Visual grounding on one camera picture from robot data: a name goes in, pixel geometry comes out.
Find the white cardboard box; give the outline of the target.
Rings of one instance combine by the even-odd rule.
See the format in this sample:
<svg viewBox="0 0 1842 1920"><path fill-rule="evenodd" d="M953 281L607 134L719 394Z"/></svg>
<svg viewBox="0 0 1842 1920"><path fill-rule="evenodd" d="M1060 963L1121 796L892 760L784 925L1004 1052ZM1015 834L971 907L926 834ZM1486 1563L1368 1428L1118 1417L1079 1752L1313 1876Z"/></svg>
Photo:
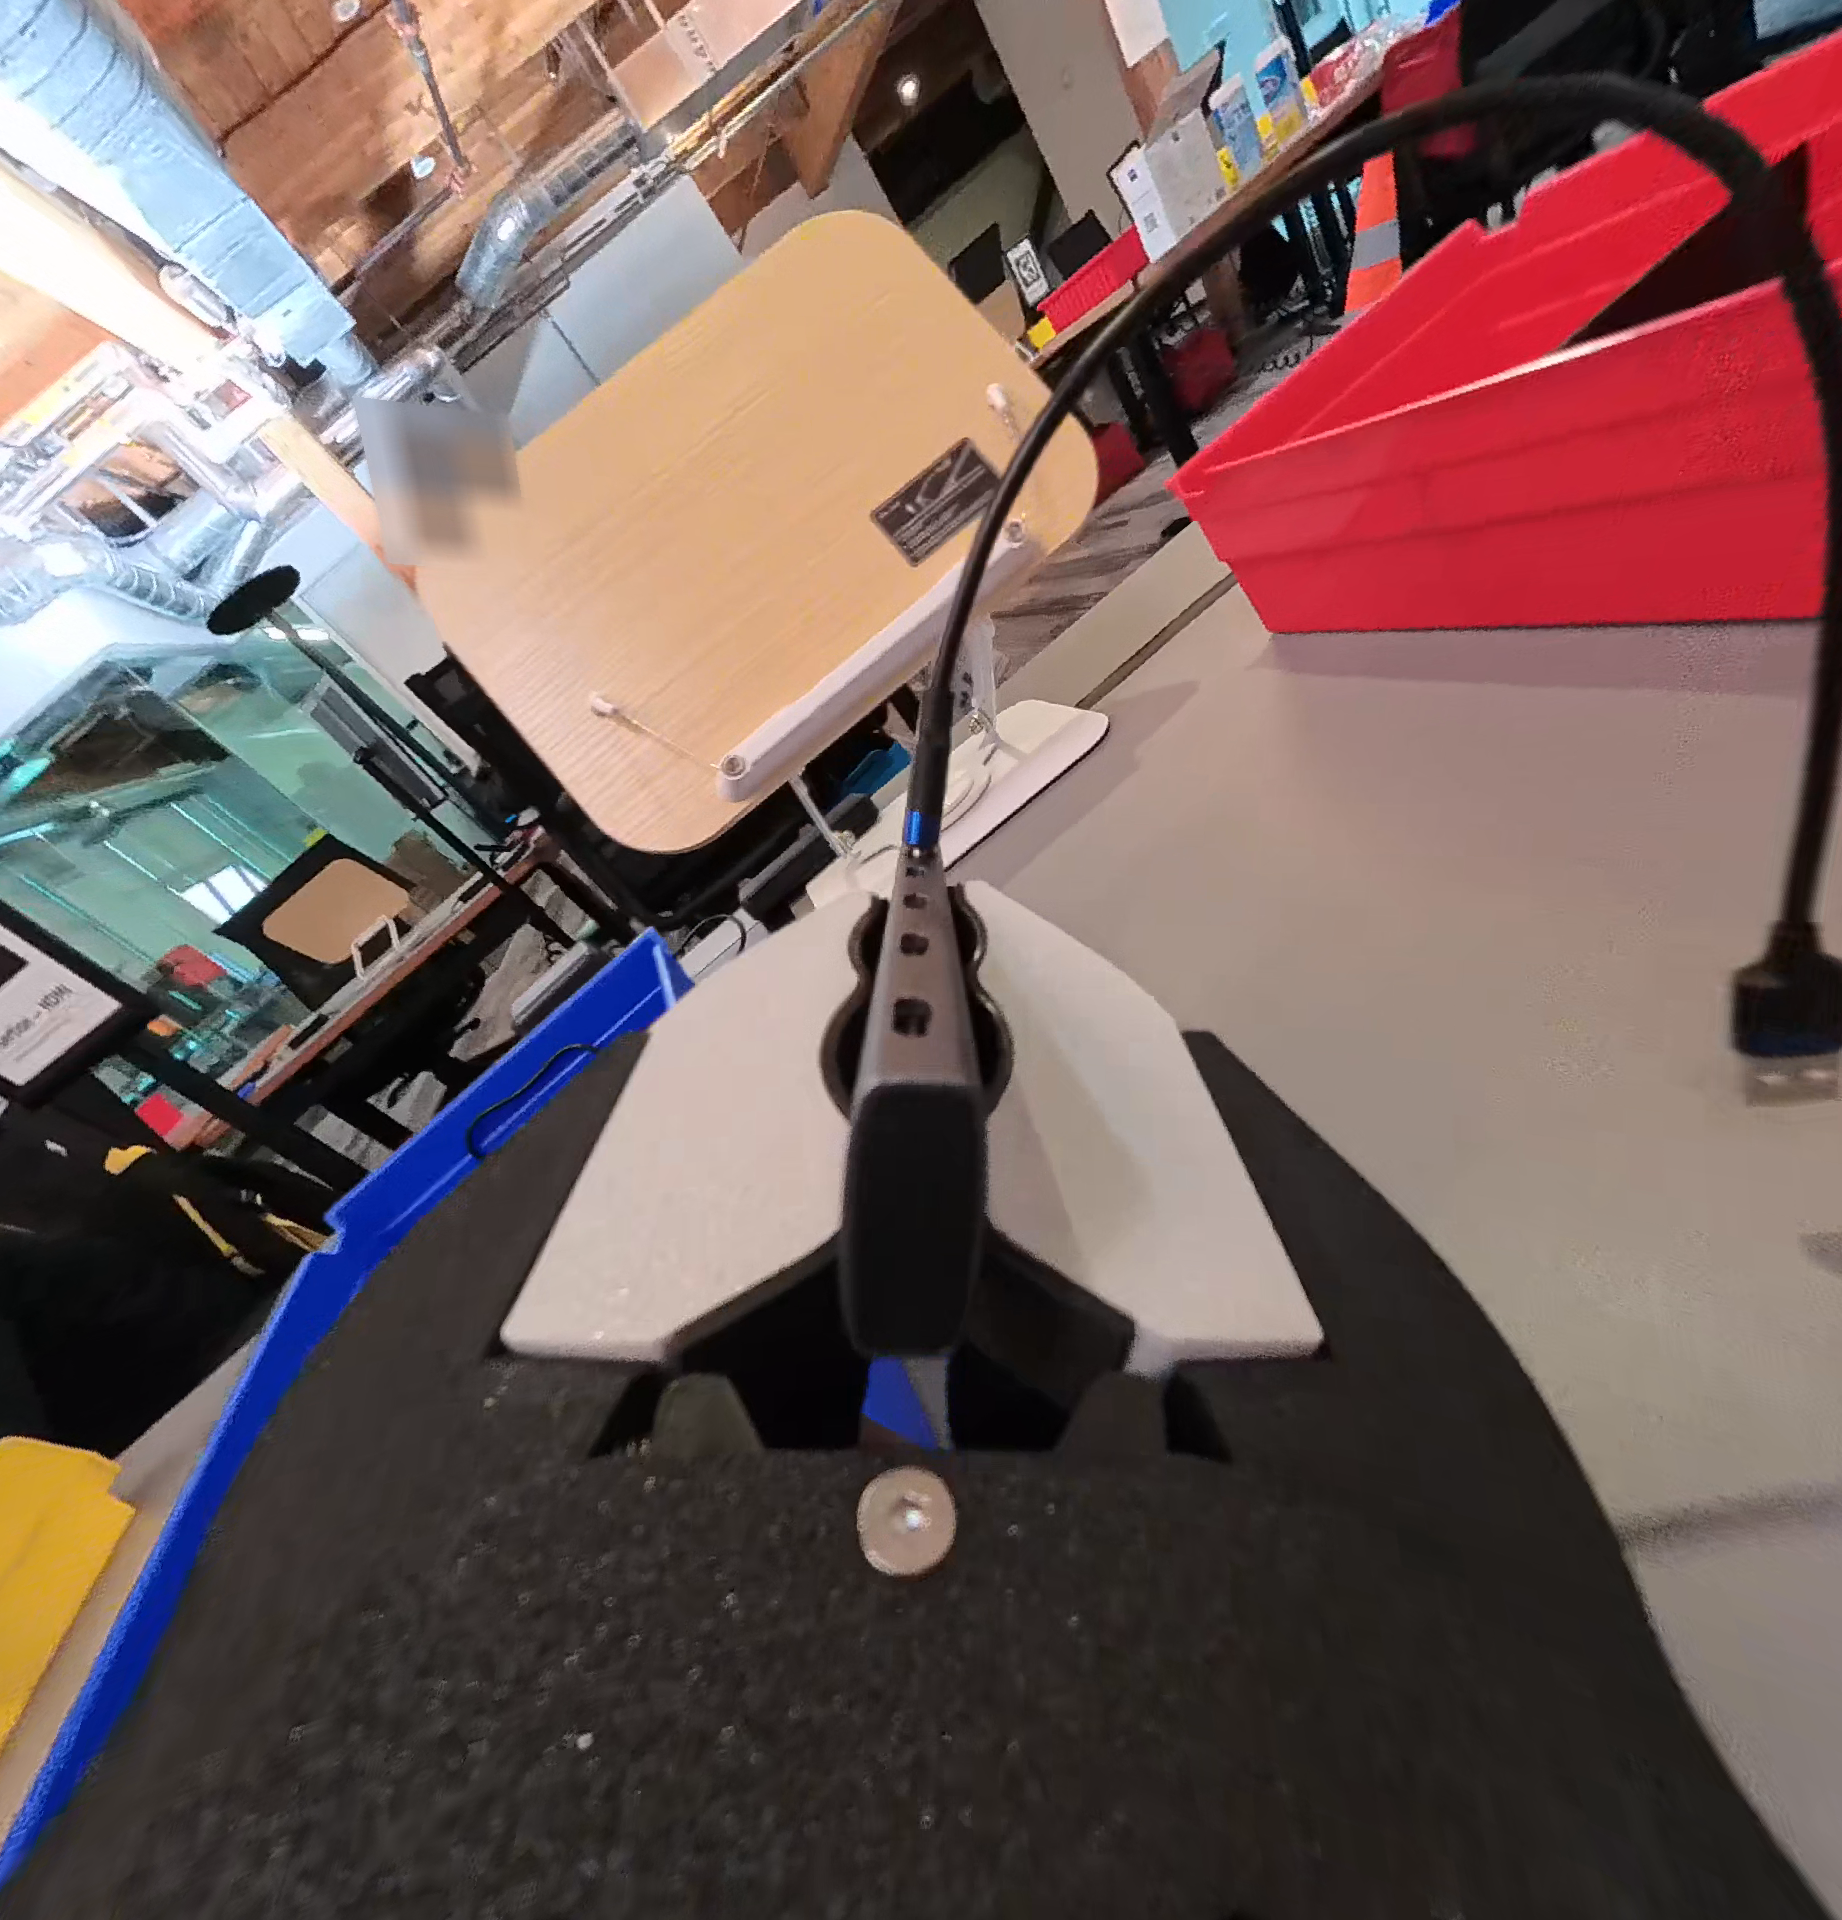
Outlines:
<svg viewBox="0 0 1842 1920"><path fill-rule="evenodd" d="M1231 195L1201 107L1153 123L1146 140L1133 140L1106 176L1151 263L1175 254Z"/></svg>

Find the blue plastic bin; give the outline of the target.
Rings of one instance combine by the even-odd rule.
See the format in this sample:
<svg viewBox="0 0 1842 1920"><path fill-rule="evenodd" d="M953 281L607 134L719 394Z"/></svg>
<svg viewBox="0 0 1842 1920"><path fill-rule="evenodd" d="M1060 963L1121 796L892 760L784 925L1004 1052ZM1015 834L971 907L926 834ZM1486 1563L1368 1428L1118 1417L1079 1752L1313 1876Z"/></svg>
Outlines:
<svg viewBox="0 0 1842 1920"><path fill-rule="evenodd" d="M646 1027L634 948L339 1211L0 1842L0 1916L845 1916L908 1833L845 1651L823 1260L684 1358L498 1353Z"/></svg>

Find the large silver insulated duct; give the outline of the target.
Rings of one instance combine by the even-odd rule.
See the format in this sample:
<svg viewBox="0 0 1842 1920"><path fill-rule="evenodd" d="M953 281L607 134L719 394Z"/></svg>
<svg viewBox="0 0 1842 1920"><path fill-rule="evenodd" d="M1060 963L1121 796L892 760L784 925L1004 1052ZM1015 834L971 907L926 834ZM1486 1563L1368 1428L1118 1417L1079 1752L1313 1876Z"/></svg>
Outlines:
<svg viewBox="0 0 1842 1920"><path fill-rule="evenodd" d="M252 340L340 386L374 376L349 309L262 211L106 5L0 5L0 153L128 226Z"/></svg>

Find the black USB hub with cable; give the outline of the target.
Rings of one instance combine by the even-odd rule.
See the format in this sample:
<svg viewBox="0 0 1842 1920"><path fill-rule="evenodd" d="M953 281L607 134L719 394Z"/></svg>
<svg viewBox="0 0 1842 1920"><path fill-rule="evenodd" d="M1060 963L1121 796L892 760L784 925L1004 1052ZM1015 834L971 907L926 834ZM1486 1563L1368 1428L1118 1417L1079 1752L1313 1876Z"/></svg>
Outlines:
<svg viewBox="0 0 1842 1920"><path fill-rule="evenodd" d="M940 824L955 737L955 665L974 623L985 559L1008 509L1054 430L1070 418L1097 366L1139 323L1175 304L1175 293L1238 245L1256 226L1358 172L1368 156L1416 146L1426 134L1478 125L1491 114L1547 123L1624 123L1678 146L1712 172L1751 226L1766 233L1773 274L1801 334L1821 434L1821 609L1808 693L1796 824L1782 907L1766 951L1735 970L1730 1044L1741 1063L1796 1066L1802 1052L1842 1054L1842 958L1821 948L1817 885L1842 791L1842 298L1808 230L1783 204L1773 162L1705 103L1624 78L1518 78L1467 83L1441 98L1396 107L1367 125L1325 138L1278 179L1219 211L1219 230L1191 238L1175 263L1151 267L1129 306L1081 348L1054 382L985 504L946 603L940 643L917 709L901 851L892 861L881 939L861 970L840 1021L861 1021L861 1054L846 1094L846 1144L836 1227L836 1294L853 1344L864 1354L946 1354L974 1313L985 1244L985 1116L981 1031L1004 1036L994 1008L978 1015L978 958L963 957Z"/></svg>

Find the orange traffic cone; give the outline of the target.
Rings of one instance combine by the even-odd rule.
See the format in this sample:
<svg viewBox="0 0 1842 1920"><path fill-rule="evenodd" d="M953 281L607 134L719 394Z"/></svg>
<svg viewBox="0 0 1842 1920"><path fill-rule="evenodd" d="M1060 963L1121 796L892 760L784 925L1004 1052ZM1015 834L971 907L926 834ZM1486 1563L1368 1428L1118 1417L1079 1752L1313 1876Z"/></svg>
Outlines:
<svg viewBox="0 0 1842 1920"><path fill-rule="evenodd" d="M1368 309L1404 276L1391 156L1379 153L1358 172L1353 242L1341 284L1341 317Z"/></svg>

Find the black white tag sign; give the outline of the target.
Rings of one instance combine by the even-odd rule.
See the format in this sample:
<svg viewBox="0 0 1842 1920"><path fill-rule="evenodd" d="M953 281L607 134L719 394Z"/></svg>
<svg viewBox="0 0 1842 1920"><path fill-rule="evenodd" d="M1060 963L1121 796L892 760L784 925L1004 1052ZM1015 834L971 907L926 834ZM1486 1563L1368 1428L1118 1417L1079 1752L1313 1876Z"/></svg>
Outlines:
<svg viewBox="0 0 1842 1920"><path fill-rule="evenodd" d="M129 981L0 903L0 1097L43 1108L158 1017Z"/></svg>

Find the small red bin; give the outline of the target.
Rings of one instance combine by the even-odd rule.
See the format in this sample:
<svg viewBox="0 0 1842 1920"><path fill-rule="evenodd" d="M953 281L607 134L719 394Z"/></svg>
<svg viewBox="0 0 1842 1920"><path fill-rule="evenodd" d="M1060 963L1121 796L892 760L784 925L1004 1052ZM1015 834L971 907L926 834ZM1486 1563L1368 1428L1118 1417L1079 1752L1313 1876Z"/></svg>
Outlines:
<svg viewBox="0 0 1842 1920"><path fill-rule="evenodd" d="M1146 242L1137 226L1121 230L1088 262L1081 262L1042 304L1038 331L1049 336L1079 326L1088 309L1114 298L1121 288L1137 284L1146 267Z"/></svg>

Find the black yellow backpack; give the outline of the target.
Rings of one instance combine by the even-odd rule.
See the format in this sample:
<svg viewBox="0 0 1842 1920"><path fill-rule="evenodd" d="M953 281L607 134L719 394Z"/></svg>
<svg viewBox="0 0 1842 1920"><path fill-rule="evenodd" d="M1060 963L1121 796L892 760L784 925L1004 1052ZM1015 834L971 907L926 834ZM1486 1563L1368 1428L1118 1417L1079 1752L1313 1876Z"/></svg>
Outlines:
<svg viewBox="0 0 1842 1920"><path fill-rule="evenodd" d="M0 1441L124 1455L326 1244L335 1189L289 1162L0 1144Z"/></svg>

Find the black light stand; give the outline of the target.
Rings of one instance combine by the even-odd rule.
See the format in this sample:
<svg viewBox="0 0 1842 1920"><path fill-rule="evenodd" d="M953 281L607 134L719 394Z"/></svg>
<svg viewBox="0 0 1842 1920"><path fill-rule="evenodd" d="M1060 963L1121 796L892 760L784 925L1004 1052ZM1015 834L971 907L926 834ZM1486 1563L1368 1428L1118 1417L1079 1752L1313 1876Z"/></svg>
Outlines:
<svg viewBox="0 0 1842 1920"><path fill-rule="evenodd" d="M417 716L410 693L390 690L326 623L302 609L295 590L291 565L262 569L215 603L208 629L291 643L313 668L302 709L346 760L475 875L516 885L527 829L506 811L488 805L475 763Z"/></svg>

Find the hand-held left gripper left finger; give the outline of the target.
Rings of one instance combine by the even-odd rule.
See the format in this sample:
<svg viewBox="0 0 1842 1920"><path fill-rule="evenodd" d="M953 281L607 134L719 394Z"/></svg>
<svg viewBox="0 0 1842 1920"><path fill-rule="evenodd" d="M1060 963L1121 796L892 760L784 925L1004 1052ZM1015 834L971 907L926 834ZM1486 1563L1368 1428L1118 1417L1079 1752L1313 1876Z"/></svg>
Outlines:
<svg viewBox="0 0 1842 1920"><path fill-rule="evenodd" d="M868 1358L836 1309L845 1116L821 1036L857 990L846 896L693 981L624 1070L501 1347L725 1376L772 1447L857 1447Z"/></svg>

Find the grey desk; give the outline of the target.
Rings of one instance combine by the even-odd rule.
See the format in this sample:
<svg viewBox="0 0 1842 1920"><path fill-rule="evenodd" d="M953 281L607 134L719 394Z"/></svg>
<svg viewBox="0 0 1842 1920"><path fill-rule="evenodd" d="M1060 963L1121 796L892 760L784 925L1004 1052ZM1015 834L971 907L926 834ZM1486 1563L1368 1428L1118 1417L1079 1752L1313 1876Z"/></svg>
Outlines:
<svg viewBox="0 0 1842 1920"><path fill-rule="evenodd" d="M1325 1353L953 1450L887 1577L868 1450L498 1354L630 1036L326 1332L0 1916L1842 1916L1842 1094L1725 1047L1808 652L1231 588L974 879L1193 1031Z"/></svg>

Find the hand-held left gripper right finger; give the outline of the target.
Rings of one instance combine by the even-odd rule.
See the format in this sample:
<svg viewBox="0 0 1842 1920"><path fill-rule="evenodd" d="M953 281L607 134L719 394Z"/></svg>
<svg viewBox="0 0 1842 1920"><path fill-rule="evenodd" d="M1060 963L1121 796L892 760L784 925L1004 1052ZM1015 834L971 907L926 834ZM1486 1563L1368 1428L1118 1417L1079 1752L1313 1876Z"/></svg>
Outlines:
<svg viewBox="0 0 1842 1920"><path fill-rule="evenodd" d="M1198 1364L1315 1358L1315 1305L1162 1001L999 885L967 903L1008 1079L953 1442L1042 1450L1106 1376L1168 1388Z"/></svg>

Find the yellow plastic bin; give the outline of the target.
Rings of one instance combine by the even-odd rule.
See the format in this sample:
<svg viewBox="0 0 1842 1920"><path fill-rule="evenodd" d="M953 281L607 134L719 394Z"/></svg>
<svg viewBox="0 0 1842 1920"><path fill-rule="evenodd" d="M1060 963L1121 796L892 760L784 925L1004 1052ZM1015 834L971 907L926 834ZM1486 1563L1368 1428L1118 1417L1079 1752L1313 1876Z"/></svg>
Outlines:
<svg viewBox="0 0 1842 1920"><path fill-rule="evenodd" d="M134 1522L116 1479L96 1450L0 1441L0 1752Z"/></svg>

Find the red plastic bin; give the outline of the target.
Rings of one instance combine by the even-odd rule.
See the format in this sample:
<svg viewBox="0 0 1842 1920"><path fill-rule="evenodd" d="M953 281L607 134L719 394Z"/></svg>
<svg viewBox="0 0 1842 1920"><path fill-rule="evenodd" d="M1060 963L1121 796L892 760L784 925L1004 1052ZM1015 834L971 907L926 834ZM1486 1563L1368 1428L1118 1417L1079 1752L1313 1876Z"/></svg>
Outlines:
<svg viewBox="0 0 1842 1920"><path fill-rule="evenodd" d="M1782 281L1567 347L1724 204L1634 130L1457 226L1175 475L1180 509L1275 632L1817 618Z"/></svg>

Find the black bin divider panel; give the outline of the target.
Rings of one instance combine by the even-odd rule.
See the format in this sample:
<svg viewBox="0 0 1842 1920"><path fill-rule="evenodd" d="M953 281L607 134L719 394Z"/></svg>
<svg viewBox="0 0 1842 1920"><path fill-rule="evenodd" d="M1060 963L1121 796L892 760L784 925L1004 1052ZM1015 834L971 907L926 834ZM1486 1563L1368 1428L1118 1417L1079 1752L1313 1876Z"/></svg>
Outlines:
<svg viewBox="0 0 1842 1920"><path fill-rule="evenodd" d="M1567 347L1592 347L1782 276L1782 233L1808 221L1808 140L1769 163L1773 185L1766 204L1751 211L1724 204L1724 211L1715 211L1678 249L1654 262L1654 267L1646 267L1625 293L1618 293L1582 331L1574 331Z"/></svg>

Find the silver spiral duct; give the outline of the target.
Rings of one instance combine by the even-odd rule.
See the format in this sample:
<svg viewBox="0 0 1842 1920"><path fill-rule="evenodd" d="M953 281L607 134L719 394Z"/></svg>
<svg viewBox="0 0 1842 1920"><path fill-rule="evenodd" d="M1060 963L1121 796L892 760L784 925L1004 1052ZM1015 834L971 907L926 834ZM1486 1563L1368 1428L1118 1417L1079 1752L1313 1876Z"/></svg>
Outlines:
<svg viewBox="0 0 1842 1920"><path fill-rule="evenodd" d="M496 195L458 263L458 298L481 315L496 309L527 267L530 249L556 221L591 204L603 211L639 208L667 172L671 153L655 149L634 123L610 117L587 130Z"/></svg>

